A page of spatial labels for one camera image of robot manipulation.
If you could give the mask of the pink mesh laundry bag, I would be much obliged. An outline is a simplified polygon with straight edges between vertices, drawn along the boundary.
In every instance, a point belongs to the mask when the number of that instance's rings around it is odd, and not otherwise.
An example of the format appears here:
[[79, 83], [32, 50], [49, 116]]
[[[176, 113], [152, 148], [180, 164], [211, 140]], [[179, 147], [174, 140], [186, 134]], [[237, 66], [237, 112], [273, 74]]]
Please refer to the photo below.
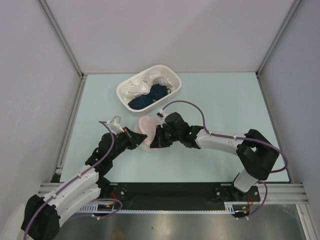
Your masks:
[[140, 116], [134, 127], [134, 132], [147, 135], [147, 138], [139, 145], [139, 148], [147, 152], [155, 152], [156, 148], [150, 148], [156, 135], [156, 127], [160, 124], [157, 118], [151, 115]]

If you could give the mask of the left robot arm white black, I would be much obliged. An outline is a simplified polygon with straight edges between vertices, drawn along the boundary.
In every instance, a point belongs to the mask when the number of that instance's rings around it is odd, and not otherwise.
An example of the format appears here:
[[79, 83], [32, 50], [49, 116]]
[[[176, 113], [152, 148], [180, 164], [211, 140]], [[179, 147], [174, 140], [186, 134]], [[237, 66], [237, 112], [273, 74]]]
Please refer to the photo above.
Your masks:
[[147, 135], [124, 127], [115, 134], [104, 134], [84, 166], [69, 181], [39, 196], [33, 195], [25, 206], [21, 229], [23, 238], [53, 240], [64, 223], [93, 200], [110, 196], [110, 182], [105, 178], [113, 160], [126, 150], [136, 149]]

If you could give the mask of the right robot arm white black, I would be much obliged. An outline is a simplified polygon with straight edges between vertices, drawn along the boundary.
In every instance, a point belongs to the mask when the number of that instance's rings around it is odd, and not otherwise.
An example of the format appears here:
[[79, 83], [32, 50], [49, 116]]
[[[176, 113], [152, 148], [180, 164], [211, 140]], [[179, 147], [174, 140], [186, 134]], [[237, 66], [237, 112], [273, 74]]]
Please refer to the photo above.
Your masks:
[[232, 181], [230, 194], [232, 199], [242, 201], [255, 183], [269, 177], [279, 152], [255, 129], [240, 137], [244, 139], [222, 137], [221, 133], [211, 135], [203, 126], [189, 125], [174, 112], [163, 116], [161, 124], [155, 127], [150, 148], [168, 148], [174, 142], [180, 142], [187, 148], [213, 149], [238, 156], [244, 169]]

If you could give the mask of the dark blue bra in basket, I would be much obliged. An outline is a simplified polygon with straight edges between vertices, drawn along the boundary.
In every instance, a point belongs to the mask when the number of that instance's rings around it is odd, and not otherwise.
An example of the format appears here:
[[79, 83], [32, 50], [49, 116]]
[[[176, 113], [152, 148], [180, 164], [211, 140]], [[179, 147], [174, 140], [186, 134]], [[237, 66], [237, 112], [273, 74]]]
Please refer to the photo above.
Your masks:
[[141, 110], [166, 97], [170, 93], [170, 88], [160, 84], [154, 84], [148, 94], [136, 97], [128, 103], [128, 106], [133, 110]]

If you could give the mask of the white bra in basket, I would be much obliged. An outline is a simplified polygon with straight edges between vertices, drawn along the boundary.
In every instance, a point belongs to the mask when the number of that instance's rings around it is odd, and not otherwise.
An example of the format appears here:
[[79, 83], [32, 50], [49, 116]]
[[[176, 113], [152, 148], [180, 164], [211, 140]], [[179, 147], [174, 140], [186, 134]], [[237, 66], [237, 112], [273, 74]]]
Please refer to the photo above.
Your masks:
[[165, 77], [159, 68], [150, 70], [143, 79], [134, 79], [128, 85], [123, 94], [131, 99], [135, 99], [141, 95], [147, 95], [153, 85], [160, 84], [167, 88], [172, 88], [174, 85], [169, 78]]

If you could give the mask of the white plastic perforated basket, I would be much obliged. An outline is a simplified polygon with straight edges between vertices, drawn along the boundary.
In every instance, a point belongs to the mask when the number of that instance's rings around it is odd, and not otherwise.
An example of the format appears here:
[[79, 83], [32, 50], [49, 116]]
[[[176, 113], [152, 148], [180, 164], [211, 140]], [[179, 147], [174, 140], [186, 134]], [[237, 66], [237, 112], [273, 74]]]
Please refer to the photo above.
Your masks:
[[127, 110], [142, 116], [175, 97], [181, 87], [178, 75], [158, 64], [121, 82], [116, 94]]

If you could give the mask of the white object bottom left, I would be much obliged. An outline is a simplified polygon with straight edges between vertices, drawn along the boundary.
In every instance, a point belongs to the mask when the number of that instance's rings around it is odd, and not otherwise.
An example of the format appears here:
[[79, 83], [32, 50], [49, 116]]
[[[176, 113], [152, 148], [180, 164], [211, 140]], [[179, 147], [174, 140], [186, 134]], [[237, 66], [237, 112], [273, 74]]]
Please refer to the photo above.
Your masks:
[[22, 240], [24, 238], [24, 231], [22, 224], [25, 217], [25, 204], [19, 204], [8, 218], [2, 235], [2, 240]]

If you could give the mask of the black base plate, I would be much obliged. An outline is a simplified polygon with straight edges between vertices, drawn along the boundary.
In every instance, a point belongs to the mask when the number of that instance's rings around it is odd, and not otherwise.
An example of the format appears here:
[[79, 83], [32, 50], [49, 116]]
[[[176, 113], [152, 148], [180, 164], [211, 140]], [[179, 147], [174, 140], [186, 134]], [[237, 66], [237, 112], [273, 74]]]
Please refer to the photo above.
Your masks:
[[257, 186], [245, 193], [230, 182], [96, 182], [99, 199], [116, 197], [128, 211], [217, 211], [224, 203], [249, 206], [261, 200]]

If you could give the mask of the left aluminium corner post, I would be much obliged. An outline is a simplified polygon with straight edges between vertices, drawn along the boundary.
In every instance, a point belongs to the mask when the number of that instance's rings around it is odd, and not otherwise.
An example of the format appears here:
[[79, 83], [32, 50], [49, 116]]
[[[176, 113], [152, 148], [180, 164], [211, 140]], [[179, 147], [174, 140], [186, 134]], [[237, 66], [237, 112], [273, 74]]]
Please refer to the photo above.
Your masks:
[[50, 27], [52, 28], [54, 34], [57, 37], [57, 40], [59, 41], [63, 51], [65, 52], [67, 58], [69, 59], [73, 69], [77, 73], [80, 79], [83, 79], [84, 73], [80, 68], [80, 65], [62, 31], [60, 28], [58, 21], [56, 20], [48, 2], [46, 0], [37, 0], [37, 3], [39, 4], [45, 18], [47, 19]]

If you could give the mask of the aluminium corner post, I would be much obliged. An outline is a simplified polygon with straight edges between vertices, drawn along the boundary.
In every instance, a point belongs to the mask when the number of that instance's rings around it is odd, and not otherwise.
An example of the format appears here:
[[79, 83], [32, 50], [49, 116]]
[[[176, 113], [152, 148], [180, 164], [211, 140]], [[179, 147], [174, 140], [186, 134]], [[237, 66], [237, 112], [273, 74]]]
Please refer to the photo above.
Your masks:
[[259, 64], [259, 67], [257, 68], [257, 71], [255, 72], [255, 75], [257, 78], [259, 78], [264, 71], [266, 65], [270, 61], [273, 53], [275, 52], [277, 46], [279, 45], [281, 39], [284, 37], [285, 32], [291, 22], [293, 21], [296, 13], [298, 12], [300, 6], [302, 5], [303, 0], [294, 0], [286, 13], [282, 23], [280, 24], [280, 27], [278, 28], [270, 46], [268, 47], [261, 63]]
[[67, 58], [69, 59], [73, 69], [77, 73], [80, 79], [83, 79], [84, 73], [80, 68], [80, 65], [62, 31], [60, 28], [58, 21], [56, 20], [48, 2], [46, 0], [37, 0], [37, 3], [39, 4], [45, 18], [47, 19], [50, 27], [52, 28], [54, 34], [57, 37], [57, 40], [59, 41], [63, 51], [65, 52]]

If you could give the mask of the right aluminium corner post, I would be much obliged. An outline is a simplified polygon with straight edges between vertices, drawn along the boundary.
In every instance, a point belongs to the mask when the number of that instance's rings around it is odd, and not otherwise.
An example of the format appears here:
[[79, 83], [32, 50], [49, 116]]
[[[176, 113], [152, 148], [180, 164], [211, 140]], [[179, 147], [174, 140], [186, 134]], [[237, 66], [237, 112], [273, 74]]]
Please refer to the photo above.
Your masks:
[[259, 67], [257, 68], [257, 71], [255, 72], [255, 75], [257, 78], [259, 78], [264, 71], [266, 65], [270, 61], [273, 53], [275, 52], [277, 46], [279, 45], [281, 39], [284, 37], [285, 32], [291, 22], [293, 21], [296, 13], [298, 12], [300, 6], [302, 5], [303, 0], [294, 0], [286, 13], [282, 23], [280, 24], [280, 27], [278, 28], [270, 46], [268, 47], [261, 63], [259, 64]]

